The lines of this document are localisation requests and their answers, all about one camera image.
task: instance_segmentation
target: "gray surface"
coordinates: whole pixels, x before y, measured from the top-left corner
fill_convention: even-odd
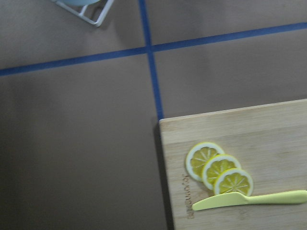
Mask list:
[[[166,229],[145,57],[0,79],[2,230]]]
[[[304,0],[147,0],[153,44],[307,21]]]
[[[156,53],[165,117],[307,98],[307,30]]]
[[[98,29],[50,0],[0,1],[0,69],[144,46],[137,0],[115,0]]]

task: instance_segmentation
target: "wooden cutting board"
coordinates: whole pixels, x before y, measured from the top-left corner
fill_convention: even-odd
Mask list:
[[[305,230],[307,203],[193,211],[212,196],[185,170],[185,157],[209,141],[235,156],[254,180],[253,196],[307,189],[307,100],[260,105],[160,121],[176,230]]]

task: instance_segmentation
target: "blue tape strip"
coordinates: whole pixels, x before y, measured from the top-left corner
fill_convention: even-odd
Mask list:
[[[162,108],[159,81],[157,77],[157,69],[156,69],[156,65],[154,61],[154,53],[152,51],[151,34],[150,34],[150,27],[149,27],[149,22],[148,22],[145,1],[139,0],[139,6],[140,6],[140,12],[141,12],[144,38],[145,38],[145,43],[146,43],[148,63],[149,63],[149,68],[150,68],[150,75],[151,75],[151,80],[152,80],[152,85],[153,85],[155,107],[157,110],[158,120],[160,120],[164,118],[164,114],[163,114],[163,108]]]
[[[235,33],[230,33],[230,34],[222,34],[222,35],[202,37],[202,38],[196,38],[196,39],[185,40],[185,41],[159,44],[159,45],[152,46],[152,51],[159,52],[159,51],[165,51],[165,50],[170,50],[170,49],[178,49],[178,48],[184,48],[184,47],[190,47],[190,46],[199,46],[199,45],[204,45],[204,44],[209,44],[209,43],[224,42],[224,41],[236,40],[236,39],[241,39],[241,38],[269,35],[269,34],[288,32],[288,31],[293,31],[293,30],[302,30],[302,29],[307,29],[307,23],[281,25],[281,26],[268,27],[268,28],[262,28],[262,29],[256,29],[256,30],[248,30],[248,31],[235,32]]]
[[[134,49],[126,49],[126,50],[114,51],[114,52],[103,53],[103,54],[94,54],[94,55],[89,55],[89,56],[84,56],[84,57],[75,57],[75,58],[69,58],[69,59],[63,59],[63,60],[57,60],[57,61],[51,61],[51,62],[45,62],[45,63],[38,63],[38,64],[33,64],[33,65],[28,65],[28,66],[0,69],[0,76],[12,75],[16,73],[24,73],[24,72],[30,72],[30,71],[42,70],[42,69],[50,69],[50,68],[55,68],[55,67],[76,65],[76,64],[92,62],[92,61],[122,58],[122,57],[138,55],[138,54],[146,54],[146,48],[140,47],[140,48],[134,48]]]

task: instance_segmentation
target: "light blue bowl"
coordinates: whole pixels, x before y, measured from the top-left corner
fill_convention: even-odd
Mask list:
[[[85,5],[93,4],[100,0],[60,0],[60,1],[65,4],[74,5],[74,6],[85,6]]]

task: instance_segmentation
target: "knife handle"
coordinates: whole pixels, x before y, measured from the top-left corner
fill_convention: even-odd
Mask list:
[[[268,195],[249,196],[248,204],[301,204],[307,202],[307,191],[296,190]]]

